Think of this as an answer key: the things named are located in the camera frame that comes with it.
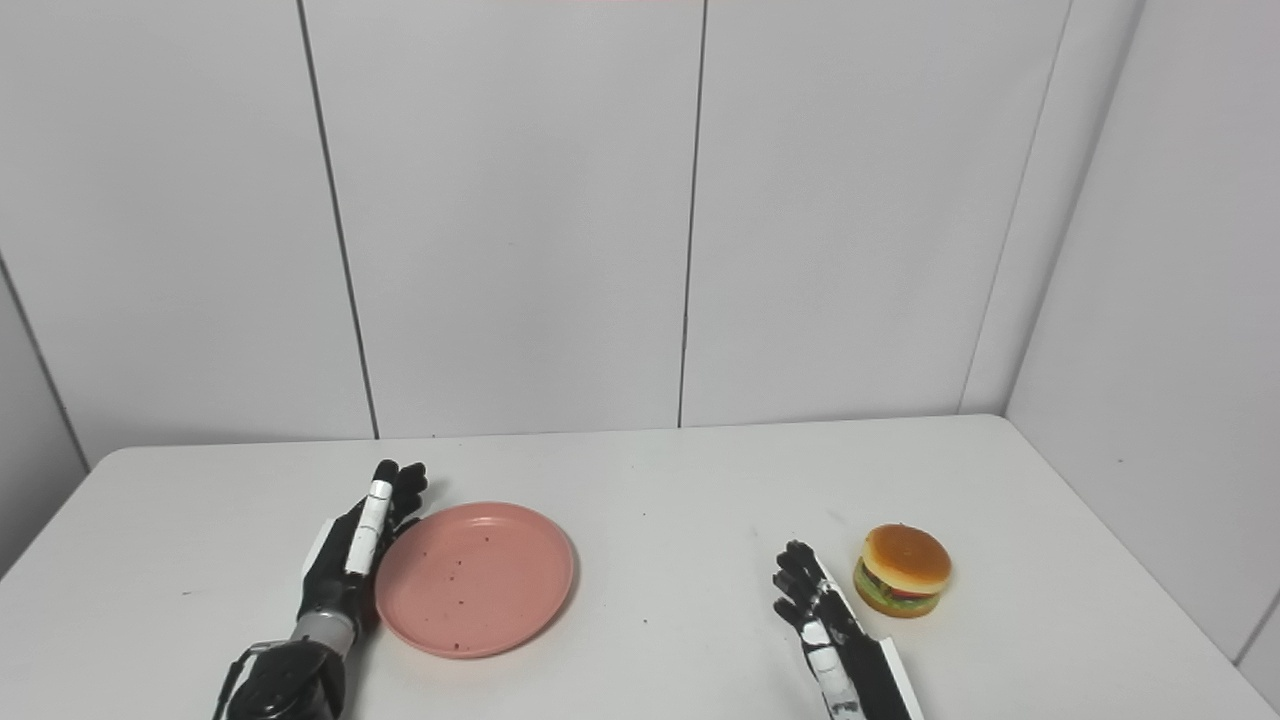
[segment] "hamburger bun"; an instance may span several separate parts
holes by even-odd
[[[919,618],[938,605],[950,578],[951,556],[933,536],[909,525],[881,525],[863,543],[854,588],[873,610]]]

